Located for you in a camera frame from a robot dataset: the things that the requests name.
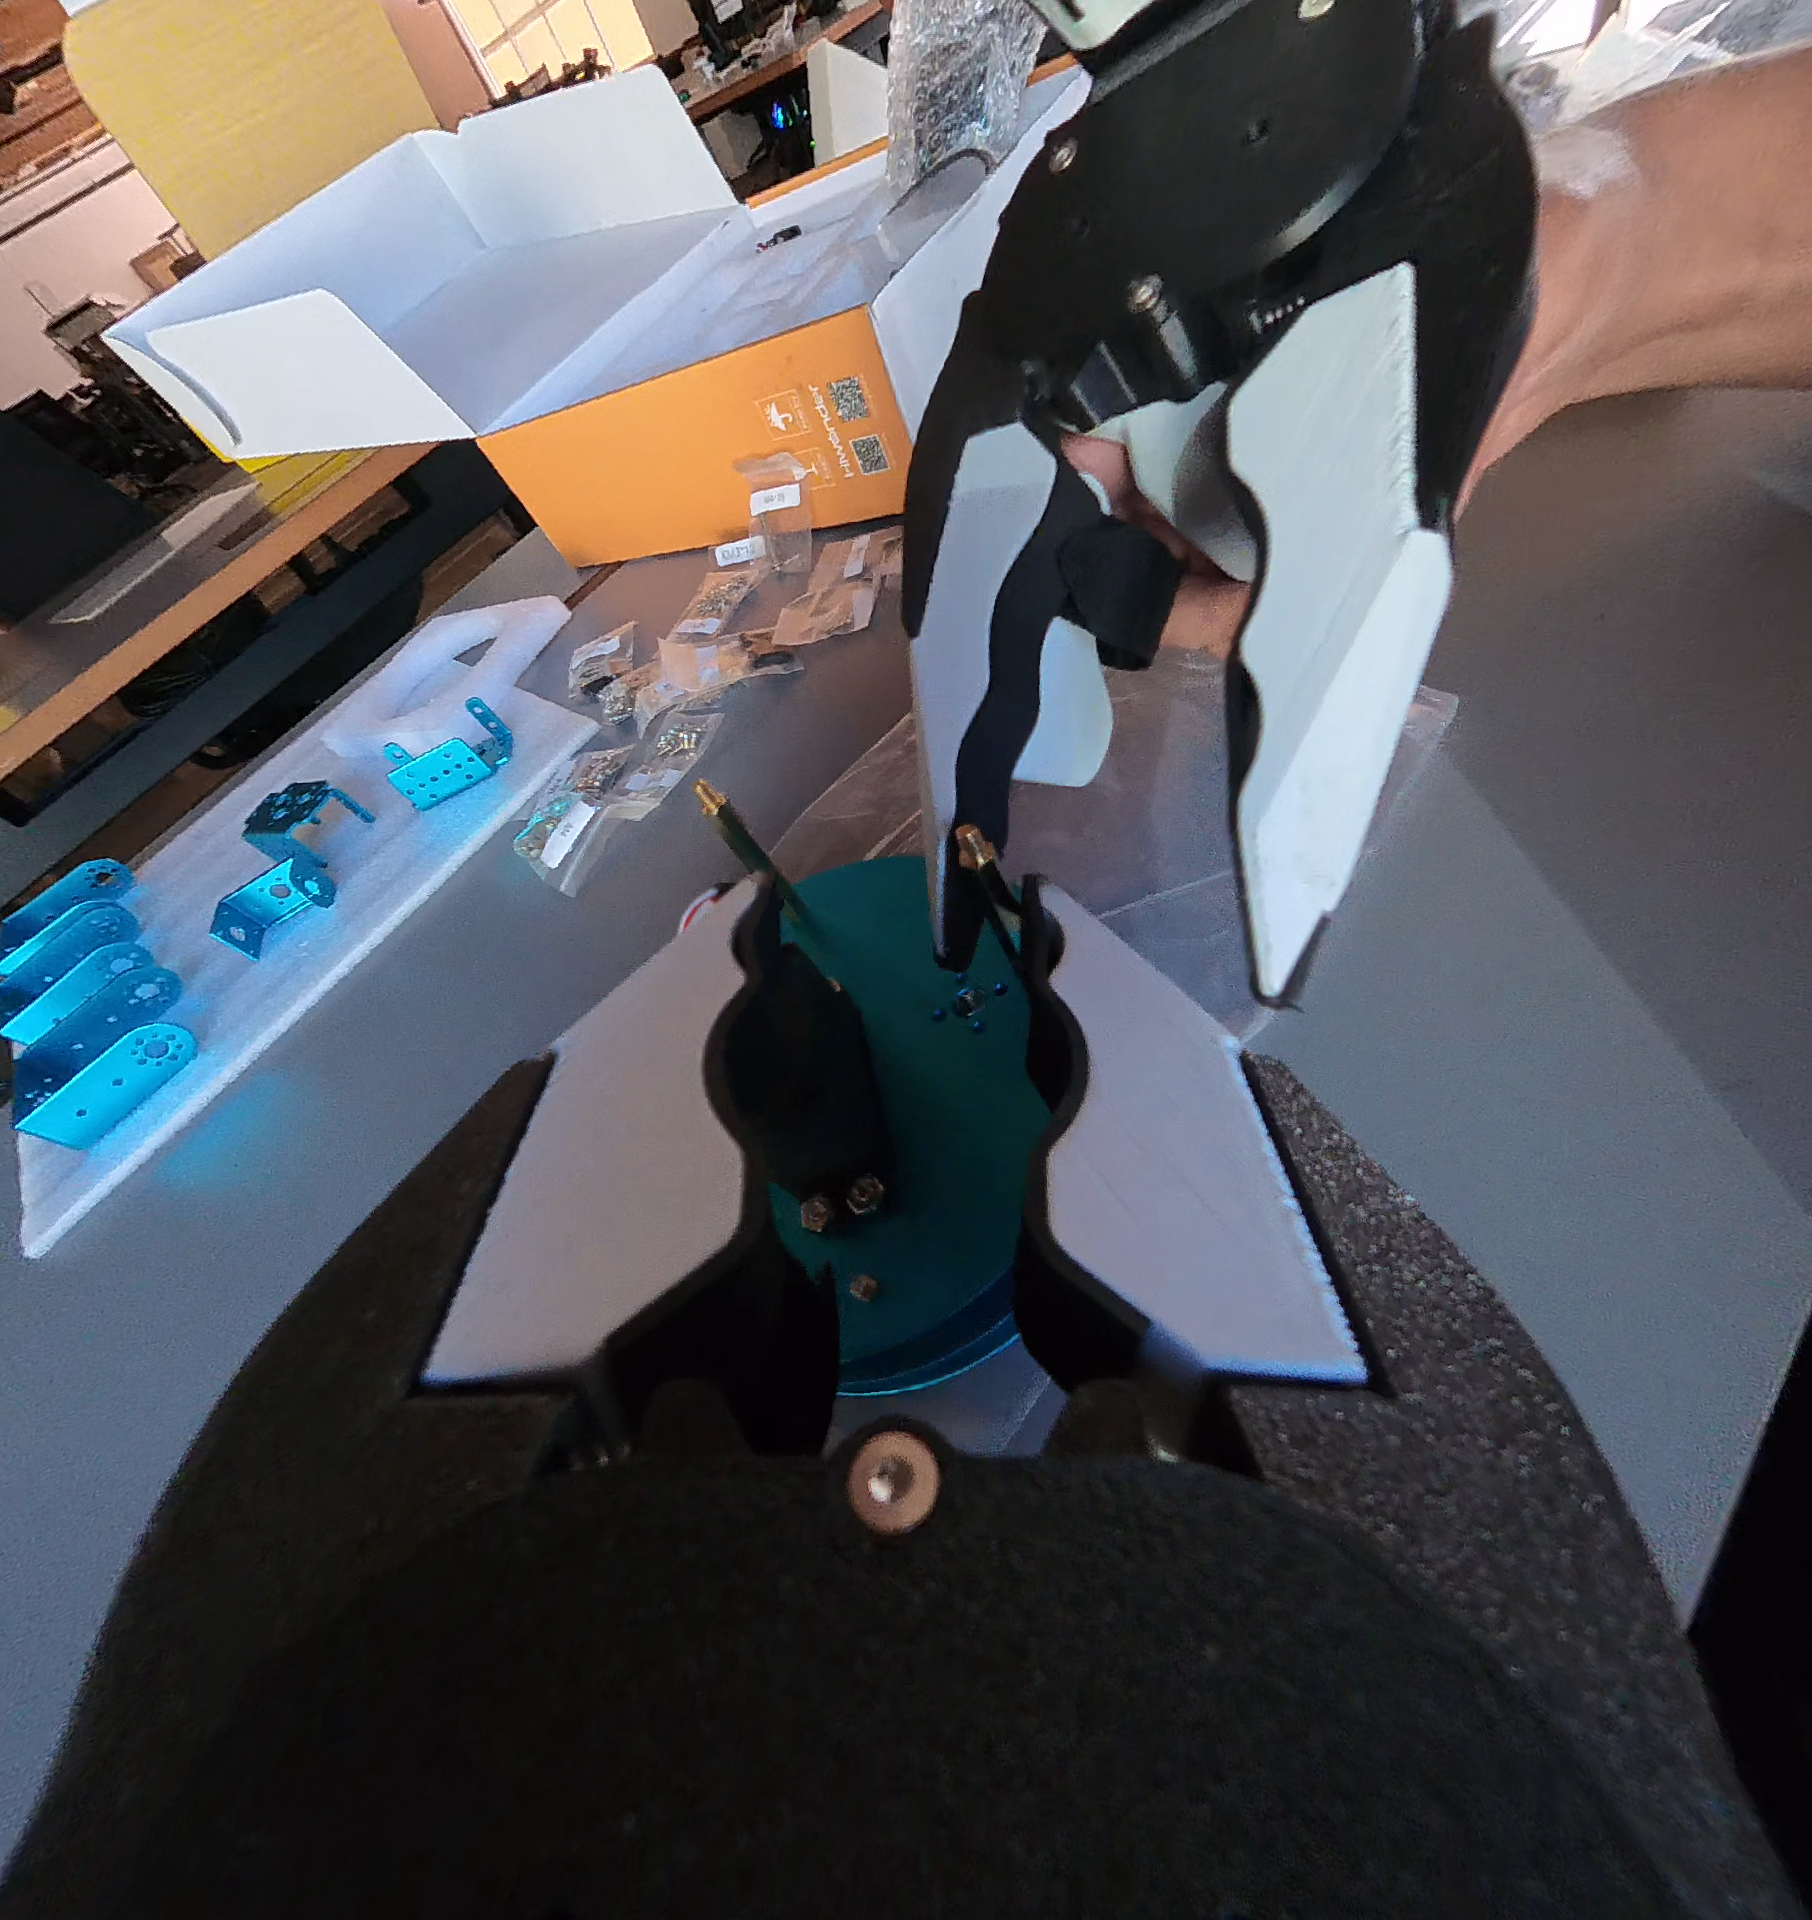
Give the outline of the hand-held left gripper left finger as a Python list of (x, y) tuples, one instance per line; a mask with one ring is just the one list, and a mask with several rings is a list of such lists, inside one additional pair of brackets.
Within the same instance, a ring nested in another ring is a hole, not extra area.
[(424, 1386), (556, 1380), (606, 1349), (630, 1380), (658, 1331), (676, 1379), (695, 1310), (714, 1313), (726, 1372), (782, 1349), (789, 1258), (707, 1074), (749, 985), (739, 926), (769, 903), (763, 879), (739, 882), (559, 1036)]

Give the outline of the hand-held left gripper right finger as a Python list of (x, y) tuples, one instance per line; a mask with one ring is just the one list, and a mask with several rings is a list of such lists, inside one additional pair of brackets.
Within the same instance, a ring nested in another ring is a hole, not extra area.
[(1239, 1043), (1061, 886), (1023, 900), (1027, 1072), (1048, 1107), (1015, 1319), (1061, 1385), (1366, 1385)]

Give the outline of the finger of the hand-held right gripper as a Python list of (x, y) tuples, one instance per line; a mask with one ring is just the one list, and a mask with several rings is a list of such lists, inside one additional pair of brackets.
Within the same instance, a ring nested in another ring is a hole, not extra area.
[(1422, 527), (1417, 271), (1312, 305), (1231, 398), (1227, 449), (1262, 523), (1233, 746), (1254, 992), (1288, 995), (1342, 900), (1453, 588)]
[(966, 443), (913, 639), (919, 829), (935, 957), (966, 963), (978, 912), (951, 877), (951, 834), (1006, 837), (1012, 782), (1095, 776), (1095, 639), (1058, 587), (1017, 579), (1057, 556), (1036, 542), (1062, 460), (1027, 425)]

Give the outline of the black servo motor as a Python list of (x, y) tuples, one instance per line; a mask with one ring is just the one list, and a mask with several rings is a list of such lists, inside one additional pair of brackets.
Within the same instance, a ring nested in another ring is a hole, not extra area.
[(797, 945), (726, 1043), (726, 1082), (773, 1184), (834, 1206), (860, 1180), (894, 1174), (894, 1140), (860, 1012)]

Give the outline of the blue round turntable base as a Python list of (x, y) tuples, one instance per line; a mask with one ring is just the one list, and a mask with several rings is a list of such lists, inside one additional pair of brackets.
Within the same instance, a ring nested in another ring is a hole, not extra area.
[(919, 856), (849, 862), (797, 884), (782, 939), (847, 988), (870, 1045), (894, 1171), (873, 1212), (824, 1232), (773, 1188), (809, 1273), (830, 1270), (849, 1399), (935, 1386), (1006, 1349), (1027, 1172), (1048, 1125), (1029, 1077), (1030, 999), (987, 933), (964, 973), (936, 961)]

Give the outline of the brass standoff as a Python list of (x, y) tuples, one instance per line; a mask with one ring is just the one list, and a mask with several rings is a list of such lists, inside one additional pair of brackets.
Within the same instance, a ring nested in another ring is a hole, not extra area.
[(953, 847), (962, 872), (982, 903), (984, 923), (991, 925), (995, 941), (1004, 950), (1008, 964), (1015, 970), (1024, 970), (1024, 909), (998, 865), (995, 845), (978, 829), (960, 824), (953, 829)]
[[(731, 804), (726, 794), (716, 786), (712, 786), (709, 781), (695, 781), (693, 784), (695, 784), (695, 796), (700, 804), (705, 818), (714, 829), (714, 833), (723, 839), (723, 842), (733, 853), (733, 856), (749, 871), (749, 874), (758, 877), (767, 882), (770, 892), (763, 904), (773, 904), (773, 900), (777, 898), (777, 909), (787, 919), (795, 923), (809, 920), (809, 912), (797, 888), (790, 884), (790, 880), (785, 877), (785, 872), (778, 868), (773, 856), (751, 833), (749, 824), (744, 823), (741, 813), (735, 809), (735, 804)], [(726, 888), (716, 884), (707, 888), (693, 903), (689, 903), (679, 920), (679, 934), (684, 934), (696, 925), (700, 925), (700, 920), (718, 904), (724, 892)], [(733, 953), (733, 958), (739, 961), (739, 966), (746, 983), (754, 988), (763, 987), (760, 973), (754, 973), (760, 964), (757, 957), (757, 949), (744, 953), (744, 957), (742, 957), (742, 950), (737, 949), (735, 945), (729, 950)], [(845, 987), (830, 975), (824, 975), (824, 985), (836, 997), (847, 995)]]

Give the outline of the person's right forearm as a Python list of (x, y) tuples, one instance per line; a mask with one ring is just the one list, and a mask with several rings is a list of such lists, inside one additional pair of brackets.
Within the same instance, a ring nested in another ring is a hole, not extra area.
[(1590, 401), (1812, 391), (1812, 45), (1646, 89), (1537, 155), (1537, 313), (1465, 501)]

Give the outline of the grey desk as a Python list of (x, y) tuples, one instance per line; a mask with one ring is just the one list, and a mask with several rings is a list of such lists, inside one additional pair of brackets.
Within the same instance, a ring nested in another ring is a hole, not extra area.
[[(1434, 758), (1258, 1047), (1515, 1308), (1688, 1616), (1812, 1302), (1812, 396), (1562, 414), (1465, 517)], [(672, 934), (503, 845), (108, 1197), (21, 1248), (0, 1116), (0, 1874), (156, 1501), (298, 1289)]]

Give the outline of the bubble wrap bag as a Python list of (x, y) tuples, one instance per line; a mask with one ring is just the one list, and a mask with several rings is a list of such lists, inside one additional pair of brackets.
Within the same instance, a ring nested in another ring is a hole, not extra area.
[(911, 193), (953, 157), (998, 166), (1015, 148), (1046, 34), (1027, 2), (894, 2), (886, 182)]

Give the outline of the pile of small screw bags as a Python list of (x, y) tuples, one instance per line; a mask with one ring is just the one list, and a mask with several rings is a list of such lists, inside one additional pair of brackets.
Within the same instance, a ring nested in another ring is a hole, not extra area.
[(630, 620), (574, 648), (569, 699), (598, 724), (600, 745), (547, 782), (513, 845), (547, 886), (582, 894), (608, 845), (695, 776), (737, 690), (797, 678), (812, 655), (873, 627), (900, 583), (900, 527), (817, 549), (811, 514), (797, 482), (758, 493), (751, 533), (712, 549), (658, 639)]

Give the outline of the clear plastic bag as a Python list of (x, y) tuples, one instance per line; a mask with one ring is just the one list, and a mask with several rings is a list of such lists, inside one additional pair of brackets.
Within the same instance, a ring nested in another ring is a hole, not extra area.
[[(860, 858), (917, 855), (914, 750), (914, 722), (904, 716), (778, 839), (785, 872), (802, 880)], [(1008, 867), (1065, 884), (1242, 1045), (1276, 1054), (1278, 1043), (1262, 1039), (1275, 1016), (1247, 987), (1224, 779), (1218, 667), (1175, 667), (1164, 678), (1129, 682), (1112, 697), (1110, 754), (1097, 781), (1015, 793)], [(1454, 1296), (1465, 1291), (1475, 1300), (1477, 1275), (1288, 1068), (1254, 1067), (1254, 1087), (1276, 1112), (1280, 1144), (1303, 1164), (1307, 1204), (1334, 1230), (1334, 1279), (1348, 1284), (1386, 1383), (1421, 1392)], [(1061, 1392), (1012, 1345), (951, 1385), (843, 1399), (830, 1442), (900, 1413), (971, 1453), (1030, 1454), (1061, 1406)]]

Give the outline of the yellow partition panel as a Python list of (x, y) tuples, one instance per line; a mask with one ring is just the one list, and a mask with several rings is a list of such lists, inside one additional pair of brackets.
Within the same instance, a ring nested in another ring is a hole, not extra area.
[(207, 260), (438, 129), (376, 2), (103, 2), (69, 18), (60, 50)]

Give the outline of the black monitor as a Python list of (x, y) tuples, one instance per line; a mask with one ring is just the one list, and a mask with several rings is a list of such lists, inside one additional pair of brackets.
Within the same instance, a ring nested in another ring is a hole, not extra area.
[(0, 620), (18, 625), (158, 529), (150, 508), (0, 408)]

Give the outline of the small blue angled bracket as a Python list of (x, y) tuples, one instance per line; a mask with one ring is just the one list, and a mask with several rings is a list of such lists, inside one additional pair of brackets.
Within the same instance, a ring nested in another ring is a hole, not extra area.
[(301, 850), (223, 897), (208, 933), (259, 963), (279, 928), (313, 909), (331, 909), (337, 894), (337, 880), (319, 855)]

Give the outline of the blue metal bracket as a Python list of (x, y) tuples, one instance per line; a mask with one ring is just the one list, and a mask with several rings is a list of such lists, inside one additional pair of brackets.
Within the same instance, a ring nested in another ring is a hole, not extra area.
[(0, 1026), (17, 1045), (14, 1085), (29, 1103), (56, 1093), (117, 1041), (163, 1021), (183, 997), (177, 973), (137, 942), (100, 947)]

